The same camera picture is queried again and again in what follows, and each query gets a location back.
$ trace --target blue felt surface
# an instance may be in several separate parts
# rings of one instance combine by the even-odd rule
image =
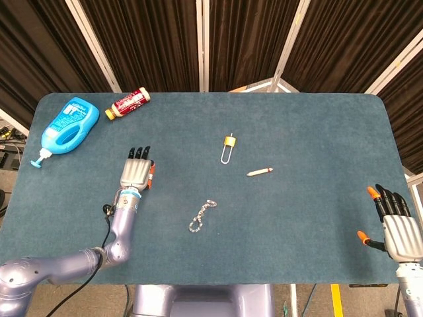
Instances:
[[[151,145],[153,189],[143,194],[131,260],[94,283],[380,283],[396,281],[385,254],[365,248],[358,229],[382,239],[366,186],[404,195],[401,163],[382,101],[364,94],[154,93],[110,122],[124,94],[49,94],[34,117],[0,231],[0,262],[60,256],[99,245],[101,207],[119,186],[130,147]],[[73,96],[102,112],[71,153],[41,169],[40,137]],[[223,139],[237,138],[220,163]],[[271,174],[247,178],[271,166]],[[188,224],[207,199],[198,234]]]

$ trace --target brown curtain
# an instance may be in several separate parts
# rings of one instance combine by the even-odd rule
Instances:
[[[50,92],[110,91],[64,0],[0,1],[0,108],[29,127]]]
[[[403,165],[423,172],[423,51],[379,93]]]
[[[422,17],[422,0],[312,1],[282,78],[301,92],[364,92]]]
[[[195,0],[82,0],[123,91],[199,91]]]
[[[210,91],[273,77],[299,0],[210,1]]]

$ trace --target metal chain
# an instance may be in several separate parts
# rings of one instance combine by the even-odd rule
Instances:
[[[198,231],[200,231],[201,227],[203,226],[203,222],[201,221],[201,218],[204,217],[204,213],[206,212],[206,209],[208,207],[216,207],[217,203],[215,201],[212,200],[207,200],[206,203],[201,207],[200,211],[198,212],[198,214],[193,218],[193,220],[190,223],[190,226],[188,227],[188,229],[190,229],[191,232],[196,233]]]

